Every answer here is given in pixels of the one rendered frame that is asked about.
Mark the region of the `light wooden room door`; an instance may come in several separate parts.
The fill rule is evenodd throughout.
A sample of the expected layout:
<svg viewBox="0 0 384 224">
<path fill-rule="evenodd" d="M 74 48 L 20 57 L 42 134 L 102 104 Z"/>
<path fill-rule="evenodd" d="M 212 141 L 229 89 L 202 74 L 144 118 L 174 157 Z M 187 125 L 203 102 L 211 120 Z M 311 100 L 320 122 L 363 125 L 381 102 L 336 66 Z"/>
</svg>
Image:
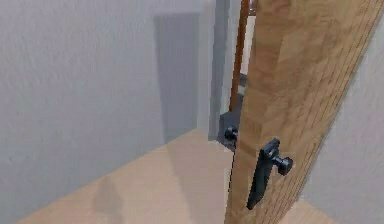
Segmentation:
<svg viewBox="0 0 384 224">
<path fill-rule="evenodd" d="M 303 189 L 376 25 L 384 0 L 257 0 L 225 224 L 278 224 Z M 293 167 L 272 168 L 246 207 L 260 149 L 280 140 Z"/>
</svg>

